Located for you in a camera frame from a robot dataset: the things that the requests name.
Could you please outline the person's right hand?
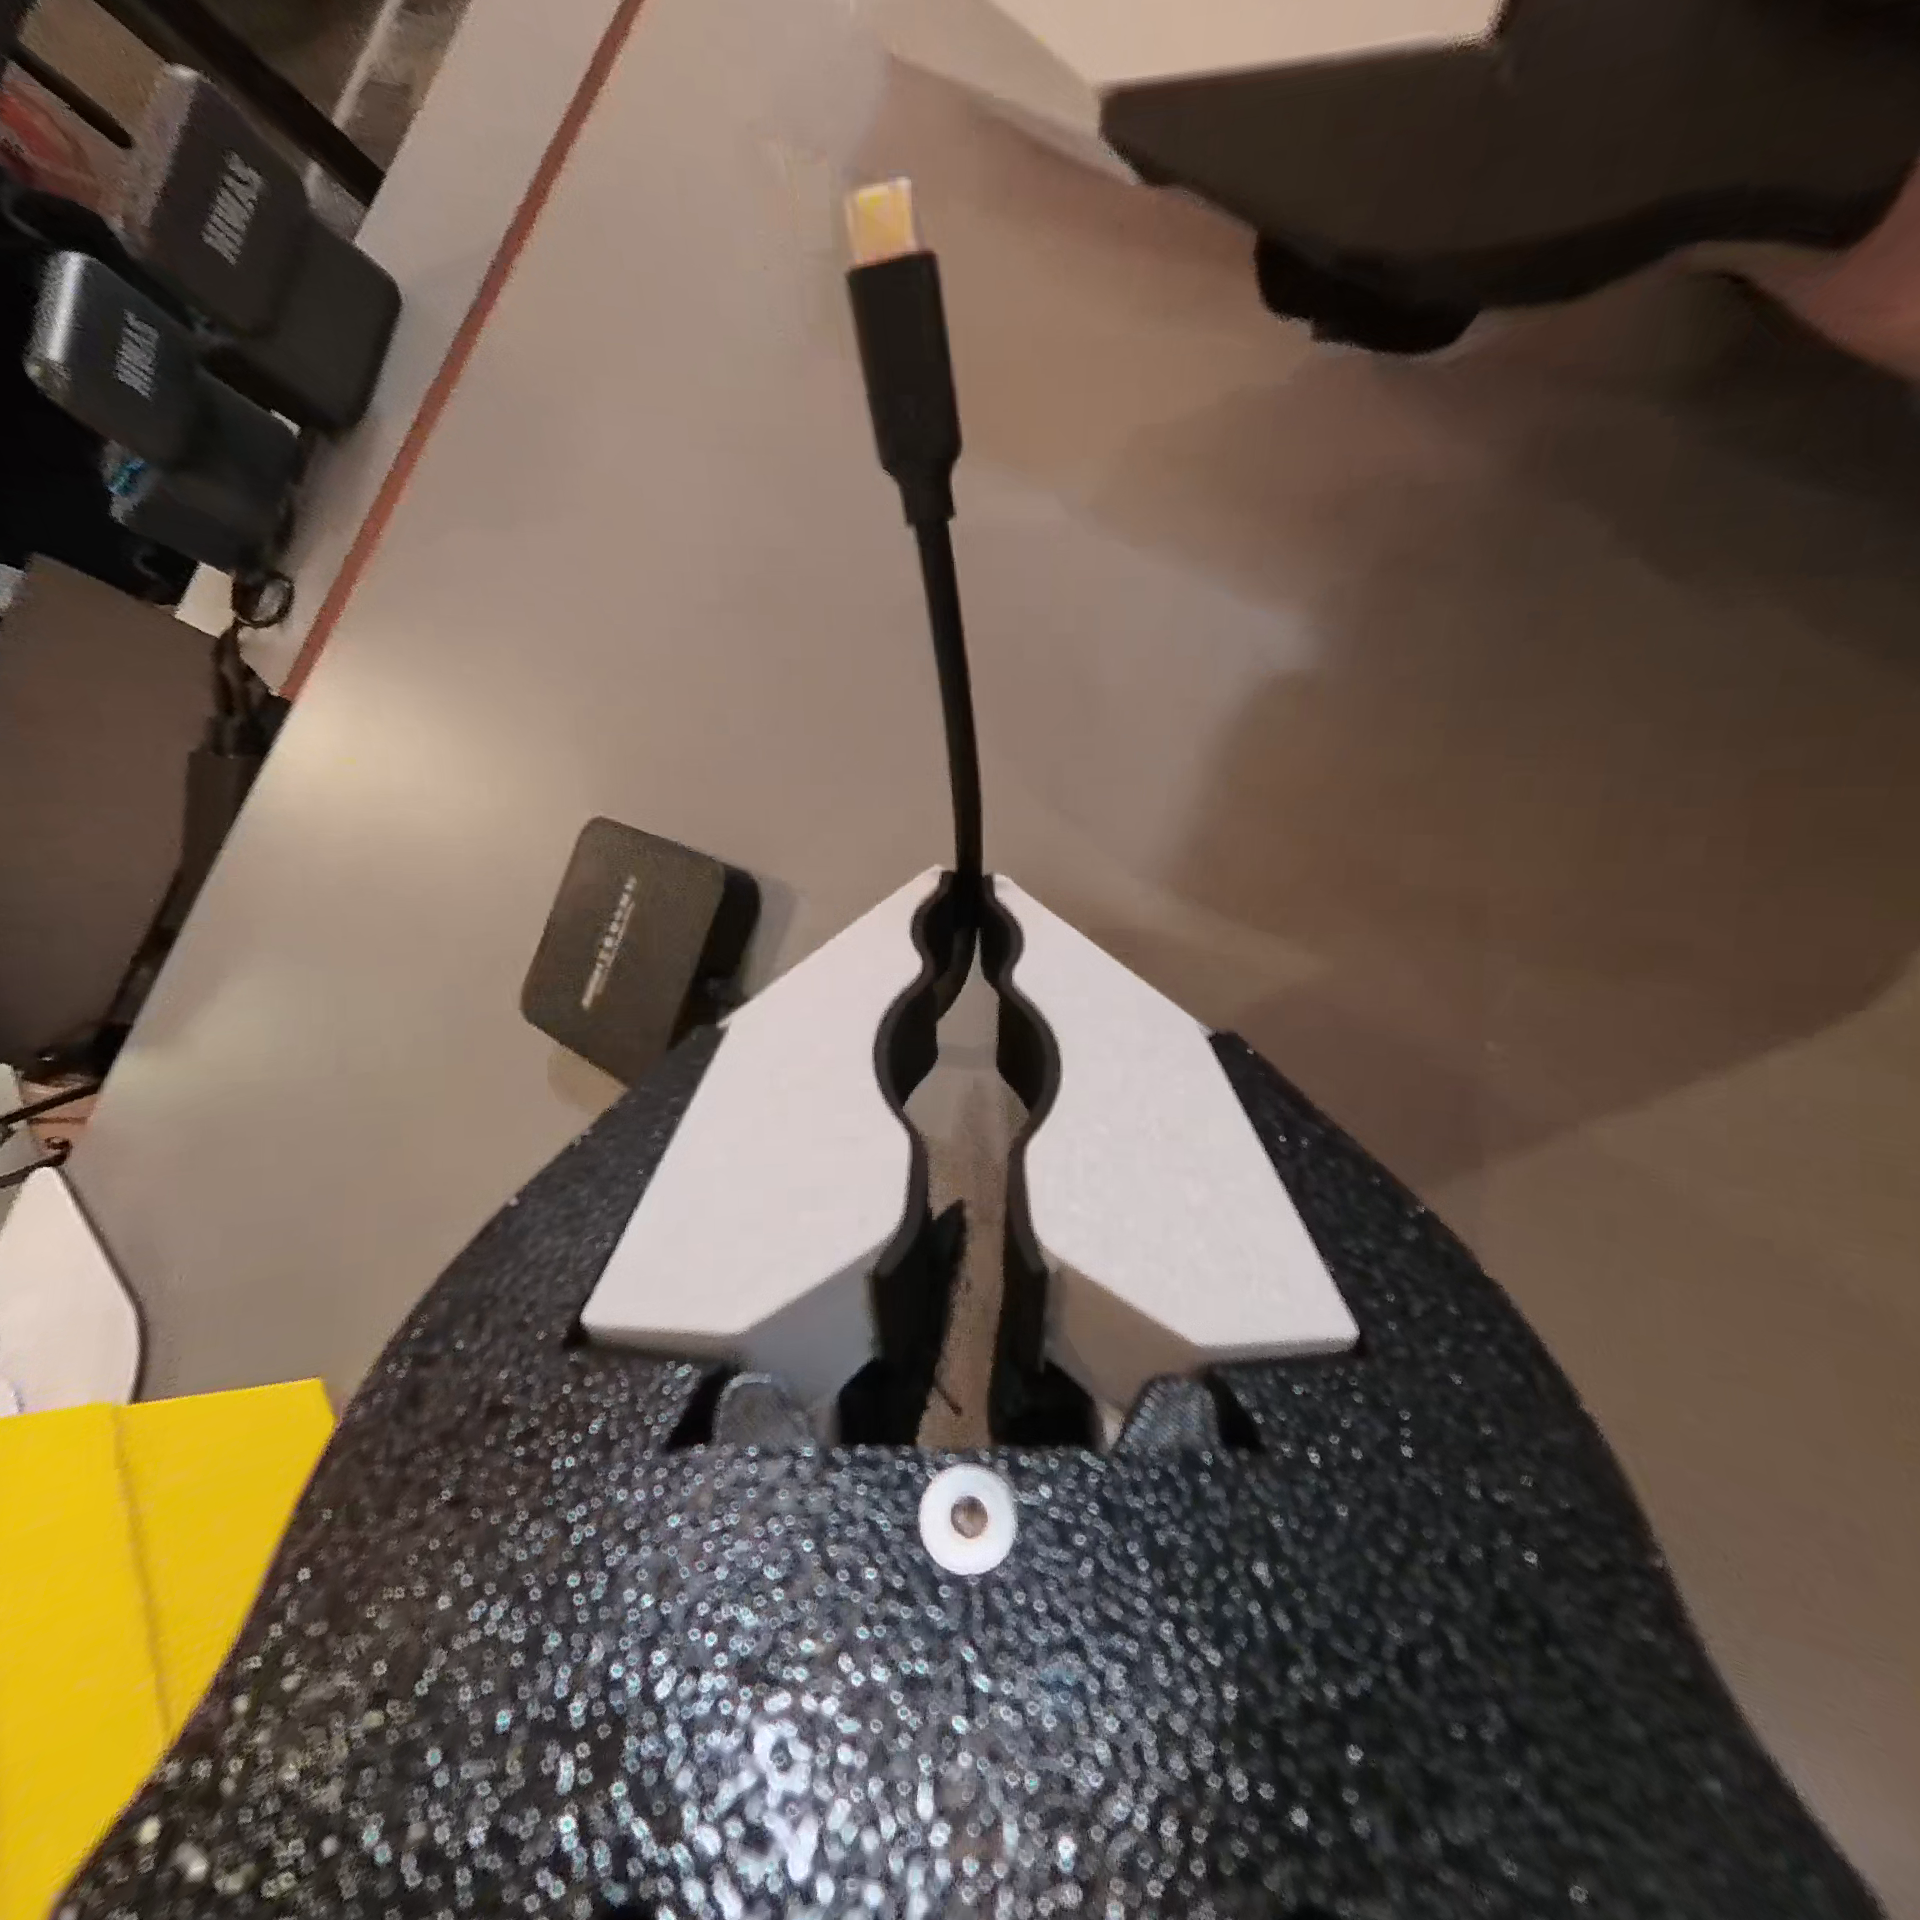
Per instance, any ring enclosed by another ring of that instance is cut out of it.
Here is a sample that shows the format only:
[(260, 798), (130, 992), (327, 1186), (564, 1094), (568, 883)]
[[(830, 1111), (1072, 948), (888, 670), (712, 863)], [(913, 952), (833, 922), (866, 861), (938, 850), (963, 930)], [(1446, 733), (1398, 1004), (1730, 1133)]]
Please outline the person's right hand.
[(1856, 245), (1739, 246), (1734, 272), (1826, 344), (1918, 383), (1918, 176)]

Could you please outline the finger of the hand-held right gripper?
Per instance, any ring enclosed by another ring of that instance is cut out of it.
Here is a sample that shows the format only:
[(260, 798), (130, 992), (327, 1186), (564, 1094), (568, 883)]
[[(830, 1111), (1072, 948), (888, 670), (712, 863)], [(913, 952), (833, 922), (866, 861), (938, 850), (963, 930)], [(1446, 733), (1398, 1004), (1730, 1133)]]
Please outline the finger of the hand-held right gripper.
[(1455, 348), (1503, 309), (1457, 252), (1505, 101), (1499, 42), (1400, 46), (1111, 87), (1106, 143), (1256, 238), (1270, 312), (1375, 355)]

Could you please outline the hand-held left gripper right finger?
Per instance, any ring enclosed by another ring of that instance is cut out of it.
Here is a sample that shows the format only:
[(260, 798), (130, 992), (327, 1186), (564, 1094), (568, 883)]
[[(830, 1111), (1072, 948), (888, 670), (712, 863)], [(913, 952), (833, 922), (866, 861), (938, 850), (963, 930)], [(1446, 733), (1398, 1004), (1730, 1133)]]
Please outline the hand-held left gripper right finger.
[(1352, 1352), (1354, 1312), (1214, 1034), (1002, 876), (978, 964), (1023, 1111), (990, 1414), (1123, 1414), (1158, 1379)]

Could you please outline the white desk lamp base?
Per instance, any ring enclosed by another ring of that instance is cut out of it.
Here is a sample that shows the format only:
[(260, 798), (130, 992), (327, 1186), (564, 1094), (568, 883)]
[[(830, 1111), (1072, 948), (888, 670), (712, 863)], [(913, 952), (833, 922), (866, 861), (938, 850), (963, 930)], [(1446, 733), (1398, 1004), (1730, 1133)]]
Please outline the white desk lamp base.
[(71, 1182), (26, 1173), (3, 1226), (3, 1414), (129, 1406), (143, 1363), (138, 1300)]

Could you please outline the black rounded adapter box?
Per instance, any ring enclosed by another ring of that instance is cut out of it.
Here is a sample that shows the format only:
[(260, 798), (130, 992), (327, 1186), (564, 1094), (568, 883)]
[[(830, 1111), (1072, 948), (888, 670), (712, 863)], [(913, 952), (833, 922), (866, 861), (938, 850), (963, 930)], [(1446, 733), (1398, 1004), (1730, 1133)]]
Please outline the black rounded adapter box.
[(529, 1026), (625, 1087), (740, 1004), (762, 916), (753, 874), (591, 819), (519, 987)]

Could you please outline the black power bank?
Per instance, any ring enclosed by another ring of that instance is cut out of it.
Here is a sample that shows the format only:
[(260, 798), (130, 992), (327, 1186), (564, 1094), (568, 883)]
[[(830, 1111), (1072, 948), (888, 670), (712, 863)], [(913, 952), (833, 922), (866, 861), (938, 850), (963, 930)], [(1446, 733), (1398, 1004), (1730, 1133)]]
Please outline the black power bank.
[(396, 276), (322, 222), (296, 165), (186, 64), (151, 90), (114, 228), (187, 306), (218, 378), (326, 436), (366, 418), (401, 323)]
[(119, 527), (231, 576), (276, 562), (297, 429), (214, 375), (187, 327), (100, 259), (46, 259), (24, 371), (103, 444)]

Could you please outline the yellow plastic bin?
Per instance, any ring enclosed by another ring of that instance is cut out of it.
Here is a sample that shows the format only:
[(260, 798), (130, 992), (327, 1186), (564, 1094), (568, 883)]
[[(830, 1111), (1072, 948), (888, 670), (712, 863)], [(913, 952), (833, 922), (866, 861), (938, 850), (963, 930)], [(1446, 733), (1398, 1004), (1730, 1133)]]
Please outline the yellow plastic bin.
[(182, 1735), (332, 1429), (321, 1380), (4, 1414), (4, 1918), (54, 1916)]

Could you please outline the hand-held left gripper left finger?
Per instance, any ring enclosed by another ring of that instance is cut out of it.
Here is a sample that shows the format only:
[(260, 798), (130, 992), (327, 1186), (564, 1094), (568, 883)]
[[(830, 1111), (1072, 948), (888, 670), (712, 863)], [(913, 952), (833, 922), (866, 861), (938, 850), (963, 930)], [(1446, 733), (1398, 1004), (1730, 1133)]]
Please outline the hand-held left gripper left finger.
[(769, 1374), (818, 1420), (879, 1365), (922, 1418), (966, 1226), (931, 1210), (905, 1103), (966, 899), (913, 878), (720, 1026), (584, 1307), (591, 1344)]

